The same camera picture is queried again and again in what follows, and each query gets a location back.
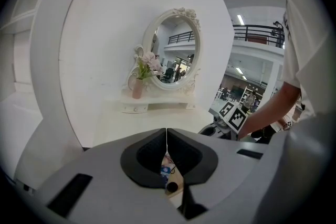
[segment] white t-shirt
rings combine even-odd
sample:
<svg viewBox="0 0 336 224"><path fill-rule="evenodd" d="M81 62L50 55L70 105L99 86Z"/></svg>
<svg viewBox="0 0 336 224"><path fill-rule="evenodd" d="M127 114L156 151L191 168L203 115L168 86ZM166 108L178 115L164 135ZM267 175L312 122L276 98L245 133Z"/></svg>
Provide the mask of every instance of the white t-shirt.
<svg viewBox="0 0 336 224"><path fill-rule="evenodd" d="M286 123L288 122L292 122L292 117L294 115L295 112L295 107L296 105L294 105L290 111L288 111L288 113L283 117L283 119L285 120ZM271 127L274 129L274 131L279 132L282 129L282 125L279 122L274 122L271 124Z"/></svg>
<svg viewBox="0 0 336 224"><path fill-rule="evenodd" d="M328 76L327 73L330 73L333 67L327 60L325 60L327 63L324 69L316 63L325 62L321 57L328 55L327 52L334 52L332 48L336 46L334 28L321 0L287 0L283 22L285 23L285 59L282 80L301 88L301 103L305 105L300 116L302 120L315 115L316 111L313 107L316 109L330 106L327 103L321 104L321 96L316 97L316 94L325 94L324 85L319 85L317 81L324 75Z"/></svg>

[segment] black slot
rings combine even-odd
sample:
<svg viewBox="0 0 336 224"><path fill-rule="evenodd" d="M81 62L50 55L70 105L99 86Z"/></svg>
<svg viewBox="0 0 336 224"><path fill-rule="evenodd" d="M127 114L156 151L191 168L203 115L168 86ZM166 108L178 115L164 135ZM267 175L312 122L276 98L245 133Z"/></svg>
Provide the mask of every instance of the black slot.
<svg viewBox="0 0 336 224"><path fill-rule="evenodd" d="M51 201L48 208L66 217L92 180L92 176L77 174Z"/></svg>
<svg viewBox="0 0 336 224"><path fill-rule="evenodd" d="M261 159L261 157L263 156L263 154L260 152L249 151L249 150L238 150L237 153L244 155L244 156L254 158L254 159Z"/></svg>

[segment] white vanity table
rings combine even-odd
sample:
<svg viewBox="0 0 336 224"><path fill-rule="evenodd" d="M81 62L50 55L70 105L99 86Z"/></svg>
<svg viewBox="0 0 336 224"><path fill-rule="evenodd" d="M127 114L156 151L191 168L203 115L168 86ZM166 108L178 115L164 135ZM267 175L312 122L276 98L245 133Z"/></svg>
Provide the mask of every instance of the white vanity table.
<svg viewBox="0 0 336 224"><path fill-rule="evenodd" d="M121 89L120 99L107 97L102 105L93 146L160 128L177 128L198 133L213 122L213 116L198 107L195 101L194 89L203 49L199 24L195 11L185 8L168 10L150 23L142 44L134 49L135 63ZM176 43L170 45L172 37L169 40L162 37L161 25L166 30L171 28L171 36L176 36L176 32L181 34ZM187 33L193 35L180 33L181 29L185 32L186 28L189 28ZM160 45L156 44L155 47L153 44L157 40ZM152 76L144 81L141 98L134 99L132 89L139 73L138 58L146 52L153 52L154 47L154 50L158 49L155 55L161 59L161 64L173 69L173 76L178 76L176 71L180 67L186 69L185 75L174 82L163 82L157 76Z"/></svg>

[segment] oval mirror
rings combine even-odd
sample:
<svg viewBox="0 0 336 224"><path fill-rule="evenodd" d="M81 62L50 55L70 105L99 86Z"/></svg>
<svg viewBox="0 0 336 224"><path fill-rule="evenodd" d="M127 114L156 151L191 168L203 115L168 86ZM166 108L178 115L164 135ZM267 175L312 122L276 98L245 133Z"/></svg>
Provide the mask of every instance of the oval mirror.
<svg viewBox="0 0 336 224"><path fill-rule="evenodd" d="M150 42L144 45L160 61L162 75L152 80L160 88L181 87L195 76L200 58L201 35L199 22L192 9L173 9L157 18L147 29Z"/></svg>

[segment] person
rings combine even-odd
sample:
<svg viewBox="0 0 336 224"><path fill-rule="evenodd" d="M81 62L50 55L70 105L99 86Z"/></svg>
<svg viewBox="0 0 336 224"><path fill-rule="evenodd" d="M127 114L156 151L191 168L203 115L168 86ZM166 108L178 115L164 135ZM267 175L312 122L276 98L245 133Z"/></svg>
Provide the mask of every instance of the person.
<svg viewBox="0 0 336 224"><path fill-rule="evenodd" d="M283 33L284 33L284 31L283 31L284 29L283 29L283 28L284 28L284 27L283 27L283 25L282 25L280 22L278 22L278 21L276 21L275 23L273 23L273 25L279 28L279 30L272 30L273 35L275 35L275 36L278 37L275 46L276 46L277 48L282 48L283 43L284 43L284 34L283 34Z"/></svg>
<svg viewBox="0 0 336 224"><path fill-rule="evenodd" d="M256 143L261 143L261 144L269 144L271 141L272 136L280 132L282 130L286 130L288 127L292 125L292 117L295 112L295 107L294 105L290 111L280 120L277 122L274 122L260 130L257 130L255 132L251 133L251 137L253 138L259 138L259 140Z"/></svg>
<svg viewBox="0 0 336 224"><path fill-rule="evenodd" d="M282 69L284 83L267 103L247 118L239 138L284 117L300 94L305 107L300 120L336 110L336 98L332 94L336 90L336 78L332 73L336 38L323 3L321 0L286 0L283 22L286 43ZM323 83L326 87L321 95L317 86Z"/></svg>
<svg viewBox="0 0 336 224"><path fill-rule="evenodd" d="M256 100L256 92L253 91L247 97L245 97L245 101L242 106L242 111L246 113L250 109L250 107L254 104L255 100Z"/></svg>
<svg viewBox="0 0 336 224"><path fill-rule="evenodd" d="M177 82L181 78L181 67L179 67L175 73L175 79L174 82Z"/></svg>

